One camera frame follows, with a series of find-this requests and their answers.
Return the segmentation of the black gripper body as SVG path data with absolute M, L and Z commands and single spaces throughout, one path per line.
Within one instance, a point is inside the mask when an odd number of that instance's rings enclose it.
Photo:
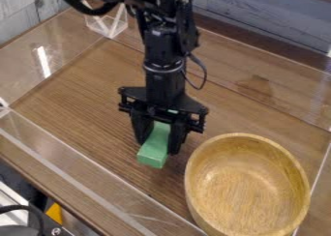
M 144 65 L 144 86 L 120 87 L 119 110 L 133 110 L 153 122 L 171 124 L 187 119 L 188 132 L 203 133 L 208 108 L 187 94 L 185 66 L 156 68 Z

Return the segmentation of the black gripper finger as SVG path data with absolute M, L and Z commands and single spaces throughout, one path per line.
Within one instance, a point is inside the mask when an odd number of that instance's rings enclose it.
M 177 155 L 181 149 L 181 145 L 187 140 L 188 124 L 187 119 L 177 119 L 171 124 L 171 133 L 168 138 L 168 153 Z
M 131 112 L 131 122 L 135 138 L 139 144 L 143 145 L 153 129 L 153 120 L 140 111 L 133 110 Z

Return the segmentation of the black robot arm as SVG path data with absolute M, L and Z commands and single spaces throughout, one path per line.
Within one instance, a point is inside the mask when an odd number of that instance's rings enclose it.
M 129 114 L 135 137 L 144 144 L 157 122 L 169 126 L 167 153 L 176 155 L 191 132 L 203 132 L 207 107 L 187 94 L 200 90 L 187 78 L 187 63 L 203 63 L 192 0 L 101 0 L 121 3 L 137 21 L 144 44 L 144 86 L 119 89 L 119 109 Z

